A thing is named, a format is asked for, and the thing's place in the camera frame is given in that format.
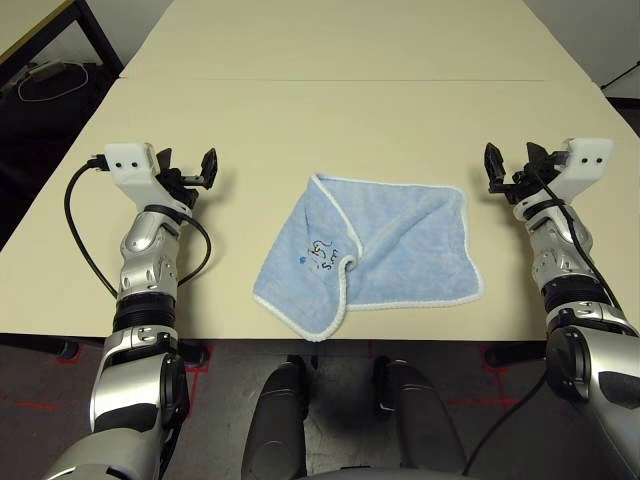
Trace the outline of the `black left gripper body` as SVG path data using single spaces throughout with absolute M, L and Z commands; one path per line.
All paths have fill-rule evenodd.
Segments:
M 199 196 L 196 184 L 184 177 L 178 168 L 162 170 L 156 179 L 174 200 L 186 207 L 195 206 Z

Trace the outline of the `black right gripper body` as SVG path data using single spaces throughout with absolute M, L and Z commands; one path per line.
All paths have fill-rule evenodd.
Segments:
M 551 154 L 548 154 L 548 159 L 543 168 L 530 168 L 527 162 L 522 170 L 513 174 L 512 183 L 505 182 L 506 172 L 504 170 L 504 184 L 489 185 L 489 192 L 491 194 L 502 194 L 510 204 L 518 204 L 542 189 L 538 178 L 548 183 L 559 175 L 555 165 L 555 158 Z

